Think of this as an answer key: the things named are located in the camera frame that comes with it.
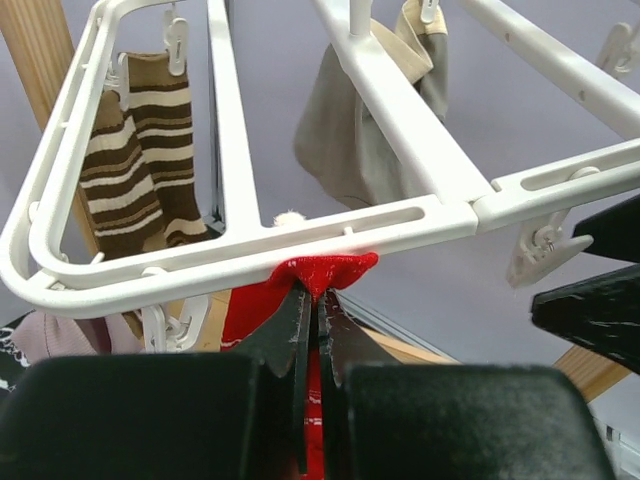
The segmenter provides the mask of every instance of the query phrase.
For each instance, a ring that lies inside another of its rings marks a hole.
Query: plastic clip
[[[169,73],[174,77],[183,75],[187,67],[189,23],[178,17],[175,3],[164,12],[163,37],[169,51]]]
[[[116,91],[120,97],[120,108],[123,111],[129,109],[129,56],[125,52],[118,55],[116,69],[109,65],[104,88]]]
[[[598,54],[596,65],[620,79],[633,71],[640,64],[640,23],[634,28],[627,23],[613,26]]]
[[[162,268],[148,267],[143,277],[164,275]],[[144,346],[147,352],[183,352],[193,348],[202,326],[209,316],[211,295],[187,298],[180,312],[180,319],[169,314],[167,305],[151,305],[142,308]]]
[[[422,10],[420,12],[420,21],[422,23],[432,23],[436,19],[439,3],[440,0],[422,0]]]
[[[599,173],[597,167],[585,167],[568,180]],[[518,242],[511,254],[507,282],[512,288],[527,287],[539,282],[593,243],[591,235],[565,240],[562,222],[570,209],[543,215],[522,223]]]

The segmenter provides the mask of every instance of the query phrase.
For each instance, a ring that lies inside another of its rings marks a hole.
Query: white plastic drying rack
[[[640,95],[499,0],[458,2],[622,143],[489,182],[371,35],[372,0],[312,1],[342,67],[424,196],[263,227],[224,0],[208,0],[226,232],[195,245],[69,263],[60,242],[120,20],[140,8],[175,3],[101,0],[0,237],[0,275],[11,291],[76,319],[142,308],[145,337],[154,339],[147,350],[187,350],[209,310],[210,292],[263,281],[292,257],[387,254],[522,222],[508,280],[534,283],[592,240],[562,240],[568,209],[640,187]],[[30,256],[39,266],[35,274]],[[182,318],[169,318],[162,306],[184,298]]]

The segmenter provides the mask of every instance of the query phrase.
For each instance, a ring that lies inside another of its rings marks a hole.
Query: brown striped sock
[[[129,54],[130,112],[162,206],[167,245],[209,240],[196,203],[191,91],[169,54]]]
[[[164,228],[133,117],[123,114],[113,91],[100,99],[80,186],[106,260],[141,253],[145,242]]]

